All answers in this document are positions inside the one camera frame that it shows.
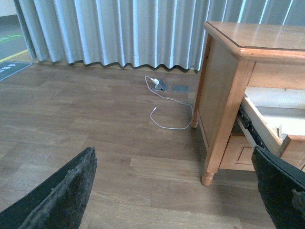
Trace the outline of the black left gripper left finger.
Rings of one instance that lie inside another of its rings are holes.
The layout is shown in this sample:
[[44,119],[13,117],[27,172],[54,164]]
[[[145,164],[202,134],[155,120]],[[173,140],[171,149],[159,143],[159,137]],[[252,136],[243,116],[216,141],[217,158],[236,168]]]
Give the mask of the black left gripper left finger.
[[0,214],[2,229],[77,229],[86,210],[97,168],[88,147]]

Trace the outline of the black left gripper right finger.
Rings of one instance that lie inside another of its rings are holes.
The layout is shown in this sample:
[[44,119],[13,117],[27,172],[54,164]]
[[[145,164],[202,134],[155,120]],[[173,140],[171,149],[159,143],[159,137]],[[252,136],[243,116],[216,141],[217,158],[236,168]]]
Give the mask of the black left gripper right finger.
[[305,227],[305,173],[293,169],[256,172],[259,193],[277,229]]

